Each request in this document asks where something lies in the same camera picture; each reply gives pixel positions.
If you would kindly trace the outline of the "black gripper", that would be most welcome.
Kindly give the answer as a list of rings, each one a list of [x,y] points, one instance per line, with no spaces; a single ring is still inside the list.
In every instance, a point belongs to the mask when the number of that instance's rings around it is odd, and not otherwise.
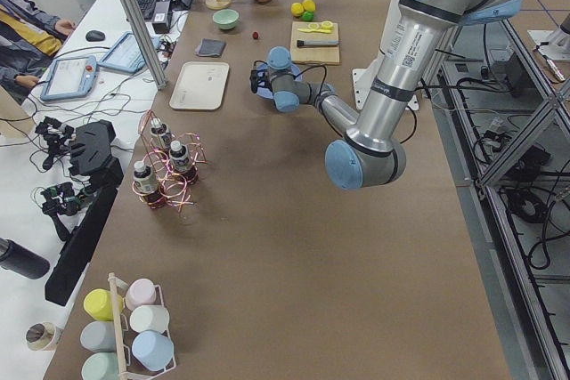
[[[249,84],[250,91],[252,93],[258,93],[259,89],[268,89],[269,80],[267,76],[267,69],[252,69],[249,75]]]

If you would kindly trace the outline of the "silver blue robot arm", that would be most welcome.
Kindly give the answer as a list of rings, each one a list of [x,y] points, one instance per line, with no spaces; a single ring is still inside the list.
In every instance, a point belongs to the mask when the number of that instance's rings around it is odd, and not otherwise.
[[[446,30],[504,20],[516,15],[523,0],[399,0],[400,20],[360,111],[326,84],[297,81],[287,48],[274,47],[263,69],[252,69],[253,92],[266,87],[280,112],[311,104],[341,134],[325,153],[329,178],[339,188],[355,190],[387,184],[405,168],[402,144],[393,132],[419,85]]]

